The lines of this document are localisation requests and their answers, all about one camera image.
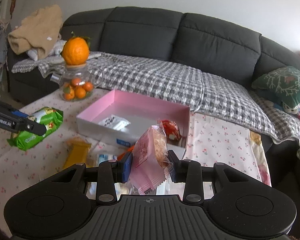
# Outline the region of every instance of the pink snack package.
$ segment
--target pink snack package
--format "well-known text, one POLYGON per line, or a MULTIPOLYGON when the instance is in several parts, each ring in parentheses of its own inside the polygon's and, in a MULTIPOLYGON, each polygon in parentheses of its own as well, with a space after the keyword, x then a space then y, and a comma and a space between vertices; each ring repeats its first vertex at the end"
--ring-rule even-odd
POLYGON ((164 182, 173 168, 167 155, 167 139, 162 122, 152 125, 136 142, 130 180, 140 195, 155 190, 164 182))

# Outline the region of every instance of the dark gray sofa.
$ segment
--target dark gray sofa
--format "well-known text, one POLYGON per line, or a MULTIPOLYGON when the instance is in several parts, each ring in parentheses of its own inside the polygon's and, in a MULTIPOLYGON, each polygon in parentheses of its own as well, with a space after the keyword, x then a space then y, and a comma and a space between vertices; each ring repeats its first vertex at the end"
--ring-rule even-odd
MULTIPOLYGON (((264 73, 285 65, 300 70, 300 56, 239 25, 205 15, 156 8, 117 7, 80 12, 70 16, 61 29, 62 38, 92 38, 90 49, 114 54, 148 57, 182 63, 222 76, 247 88, 264 73)), ((29 104, 58 88, 43 79, 37 69, 11 73, 26 54, 8 51, 10 93, 29 104)), ((273 145, 262 136, 274 187, 298 202, 298 218, 292 233, 300 236, 300 161, 296 142, 273 145)))

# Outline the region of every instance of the cardboard box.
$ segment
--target cardboard box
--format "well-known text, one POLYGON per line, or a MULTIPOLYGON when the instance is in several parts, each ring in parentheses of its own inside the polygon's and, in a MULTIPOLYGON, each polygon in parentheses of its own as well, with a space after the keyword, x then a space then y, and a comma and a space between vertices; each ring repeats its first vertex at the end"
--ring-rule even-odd
POLYGON ((158 119, 177 123, 182 135, 177 144, 168 142, 168 150, 173 150, 179 159, 185 153, 189 132, 190 108, 157 98, 112 90, 77 115, 78 133, 119 147, 130 147, 158 119), (99 125, 111 115, 122 117, 131 124, 121 130, 113 130, 99 125))

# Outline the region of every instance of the brown coat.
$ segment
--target brown coat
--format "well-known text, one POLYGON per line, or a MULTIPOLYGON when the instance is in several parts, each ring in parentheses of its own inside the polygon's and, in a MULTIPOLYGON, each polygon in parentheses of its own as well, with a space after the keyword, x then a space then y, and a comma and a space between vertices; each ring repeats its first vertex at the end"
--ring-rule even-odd
POLYGON ((11 49, 17 55, 37 48, 38 59, 48 56, 62 27, 58 5, 41 8, 22 20, 21 26, 8 34, 11 49))

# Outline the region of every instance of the green snack package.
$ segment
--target green snack package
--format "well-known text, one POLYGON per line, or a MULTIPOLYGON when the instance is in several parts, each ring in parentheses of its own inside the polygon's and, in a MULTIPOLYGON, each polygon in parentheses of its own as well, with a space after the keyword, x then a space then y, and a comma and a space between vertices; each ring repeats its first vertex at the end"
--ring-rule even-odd
POLYGON ((44 107, 28 116, 28 119, 40 124, 44 124, 47 128, 47 131, 44 135, 41 136, 30 133, 28 131, 12 133, 11 138, 7 139, 8 143, 11 146, 17 146, 20 150, 23 151, 26 151, 37 145, 44 138, 57 130, 63 122, 63 112, 58 109, 44 107))

